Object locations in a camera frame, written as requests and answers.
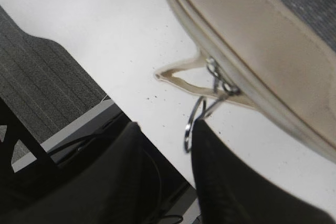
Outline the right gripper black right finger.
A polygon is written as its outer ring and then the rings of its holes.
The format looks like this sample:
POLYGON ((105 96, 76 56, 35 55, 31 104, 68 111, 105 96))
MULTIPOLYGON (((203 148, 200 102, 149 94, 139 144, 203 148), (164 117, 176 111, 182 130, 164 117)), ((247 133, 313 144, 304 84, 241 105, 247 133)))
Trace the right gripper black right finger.
POLYGON ((193 127, 191 160, 203 223, 335 223, 259 175, 202 120, 193 127))

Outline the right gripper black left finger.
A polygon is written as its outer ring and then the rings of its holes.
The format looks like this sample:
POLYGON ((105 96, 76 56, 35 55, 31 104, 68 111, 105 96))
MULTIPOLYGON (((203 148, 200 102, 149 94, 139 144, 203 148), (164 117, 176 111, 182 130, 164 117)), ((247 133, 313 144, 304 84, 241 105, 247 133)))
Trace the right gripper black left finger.
POLYGON ((16 214, 16 223, 189 223, 196 192, 159 168, 129 123, 105 152, 64 187, 16 214))

